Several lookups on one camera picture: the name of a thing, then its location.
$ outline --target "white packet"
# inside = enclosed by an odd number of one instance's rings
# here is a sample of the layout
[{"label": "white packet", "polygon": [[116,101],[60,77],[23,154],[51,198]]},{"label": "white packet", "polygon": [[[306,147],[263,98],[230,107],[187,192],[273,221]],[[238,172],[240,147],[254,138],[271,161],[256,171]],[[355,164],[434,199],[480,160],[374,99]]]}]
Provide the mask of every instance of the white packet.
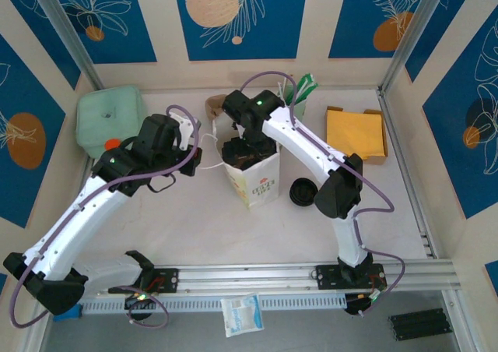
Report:
[{"label": "white packet", "polygon": [[227,338],[264,329],[259,304],[257,294],[221,299]]}]

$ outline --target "white floor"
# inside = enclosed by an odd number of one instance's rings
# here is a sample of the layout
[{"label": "white floor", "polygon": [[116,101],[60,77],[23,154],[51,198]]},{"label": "white floor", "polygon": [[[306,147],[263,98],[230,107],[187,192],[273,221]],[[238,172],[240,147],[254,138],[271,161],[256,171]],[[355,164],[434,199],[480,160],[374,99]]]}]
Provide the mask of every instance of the white floor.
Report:
[{"label": "white floor", "polygon": [[[259,89],[247,89],[256,94]],[[171,104],[185,106],[202,122],[201,134],[211,132],[204,102],[230,90],[185,90],[145,94],[149,113],[162,113]],[[322,138],[328,105],[347,111],[379,109],[373,90],[318,90],[307,102],[304,124]],[[205,137],[201,167],[219,162],[212,139]],[[108,221],[108,226],[87,245],[82,257],[120,255],[137,249],[157,265],[208,265],[335,261],[337,242],[331,221],[315,206],[291,203],[289,187],[296,178],[313,179],[310,172],[288,152],[281,158],[280,197],[267,206],[248,210],[229,183],[223,167],[199,170],[195,177],[177,176],[177,184],[159,195],[140,189]],[[398,162],[389,142],[383,165],[365,165],[364,174],[394,202],[396,211],[366,213],[360,228],[366,245],[400,255],[424,259],[423,243],[412,213]],[[170,182],[155,180],[159,188]],[[367,186],[362,205],[383,206]]]}]

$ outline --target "purple cable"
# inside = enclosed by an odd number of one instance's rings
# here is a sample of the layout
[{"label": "purple cable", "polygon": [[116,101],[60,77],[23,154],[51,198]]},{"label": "purple cable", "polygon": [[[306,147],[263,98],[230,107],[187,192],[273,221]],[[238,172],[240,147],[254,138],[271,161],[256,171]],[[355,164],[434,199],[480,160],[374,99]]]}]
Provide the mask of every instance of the purple cable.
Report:
[{"label": "purple cable", "polygon": [[136,289],[134,287],[131,287],[131,286],[119,286],[118,288],[121,288],[122,290],[128,290],[128,291],[134,291],[135,293],[137,294],[142,294],[142,295],[145,295],[146,297],[148,297],[150,300],[152,300],[154,303],[156,303],[156,305],[163,309],[163,312],[164,314],[166,315],[166,319],[164,320],[163,323],[159,324],[159,325],[146,325],[145,323],[141,323],[141,322],[137,322],[133,319],[132,317],[132,310],[133,310],[133,306],[135,304],[139,304],[139,302],[136,302],[134,303],[129,309],[128,309],[128,313],[126,314],[128,316],[128,319],[130,320],[130,323],[132,325],[137,325],[137,326],[141,326],[141,327],[145,327],[147,329],[162,329],[163,327],[167,326],[168,322],[170,321],[170,313],[168,313],[168,310],[166,309],[166,307],[163,305],[163,303],[161,303],[159,301],[159,299],[153,297],[153,296],[150,296],[149,294],[147,294],[145,291],[142,291],[142,290],[139,290],[139,289]]},{"label": "purple cable", "polygon": [[10,298],[9,302],[9,317],[10,317],[10,322],[14,327],[17,329],[25,329],[26,327],[30,327],[36,322],[40,321],[47,313],[48,311],[45,310],[41,312],[35,319],[32,319],[31,321],[27,323],[18,323],[16,321],[16,302],[17,302],[17,297],[19,296],[19,292],[21,291],[21,288],[23,287],[24,281],[28,277],[28,275],[31,273],[31,270],[33,270],[33,267],[37,264],[38,260],[40,257],[43,257],[43,254],[47,251],[48,247],[52,244],[52,242],[55,240],[55,238],[61,233],[61,231],[64,229],[64,227],[71,221],[71,219],[86,205],[89,203],[90,200],[92,200],[95,196],[99,195],[102,191],[105,191],[109,189],[110,187],[120,184],[122,182],[126,181],[136,181],[139,179],[144,179],[144,178],[153,178],[157,177],[160,175],[166,175],[173,173],[174,171],[179,170],[182,168],[188,161],[191,160],[192,157],[194,157],[195,153],[197,152],[197,147],[199,144],[199,133],[197,129],[197,125],[195,124],[195,119],[194,117],[190,114],[189,111],[187,111],[185,108],[179,106],[179,105],[170,105],[168,108],[166,108],[166,114],[169,114],[172,109],[178,109],[179,111],[182,111],[185,113],[185,115],[188,117],[188,119],[191,121],[193,127],[194,127],[194,145],[190,151],[190,153],[177,165],[174,165],[170,167],[169,169],[163,170],[163,171],[155,171],[153,173],[145,173],[145,174],[137,174],[137,175],[129,175],[127,177],[121,177],[114,179],[111,182],[106,183],[105,185],[102,185],[99,187],[97,190],[92,192],[90,195],[88,195],[86,198],[84,198],[83,201],[81,201],[80,204],[78,204],[79,209],[74,209],[73,211],[70,212],[69,215],[61,222],[61,224],[55,229],[54,233],[45,241],[44,245],[41,246],[40,251],[38,252],[38,257],[35,257],[33,260],[31,260],[30,264],[26,267],[26,270],[24,270],[23,275],[19,278],[19,281],[17,282],[16,288],[14,289],[14,292],[12,293],[12,296]]},{"label": "purple cable", "polygon": [[[330,154],[330,152],[328,152],[328,150],[326,148],[324,148],[320,143],[318,143],[316,140],[314,140],[313,138],[311,138],[304,130],[300,129],[299,126],[296,127],[296,118],[294,117],[294,105],[296,103],[297,85],[296,85],[296,81],[294,81],[294,79],[291,76],[289,76],[288,74],[285,74],[284,72],[277,72],[277,71],[273,71],[273,70],[272,71],[268,71],[268,72],[258,73],[256,75],[252,76],[250,79],[248,79],[242,85],[242,87],[240,88],[240,91],[242,91],[250,82],[254,81],[255,79],[257,79],[257,78],[259,78],[261,76],[266,76],[268,74],[276,74],[277,76],[284,76],[284,77],[286,77],[293,84],[293,89],[294,89],[293,100],[292,100],[292,102],[291,102],[291,104],[289,106],[289,110],[290,110],[290,121],[292,122],[294,128],[302,136],[304,136],[304,138],[308,139],[311,143],[313,143],[314,146],[317,147],[330,160],[331,154]],[[354,227],[355,227],[356,239],[358,239],[358,243],[359,243],[359,245],[362,246],[362,249],[364,251],[367,251],[367,252],[369,252],[369,253],[371,253],[373,255],[381,255],[381,256],[385,256],[385,257],[391,257],[392,259],[397,259],[402,264],[402,270],[399,273],[398,277],[392,283],[392,285],[389,286],[387,288],[387,290],[384,292],[384,295],[387,295],[387,294],[389,294],[398,285],[399,281],[402,279],[403,275],[405,274],[406,264],[405,264],[405,262],[403,261],[403,259],[401,257],[398,257],[396,255],[392,255],[390,253],[384,253],[384,252],[374,251],[374,250],[366,248],[365,245],[363,244],[363,240],[362,240],[361,234],[359,232],[359,226],[358,226],[357,217],[361,213],[366,213],[366,212],[392,213],[392,212],[395,211],[395,206],[392,203],[392,201],[381,190],[379,190],[374,184],[372,184],[370,181],[368,181],[360,173],[358,173],[357,171],[355,171],[354,169],[352,169],[348,165],[344,164],[340,160],[336,159],[335,157],[332,157],[331,160],[334,161],[340,167],[343,167],[344,169],[346,169],[349,173],[353,174],[355,177],[357,177],[363,183],[366,183],[368,185],[368,187],[372,188],[372,190],[374,190],[388,204],[388,206],[389,206],[388,208],[363,208],[363,209],[359,209],[352,216]],[[363,313],[360,313],[360,314],[363,316],[365,313],[371,311],[372,308],[374,308],[373,305],[371,305],[370,308],[368,308],[366,311],[364,311]]]}]

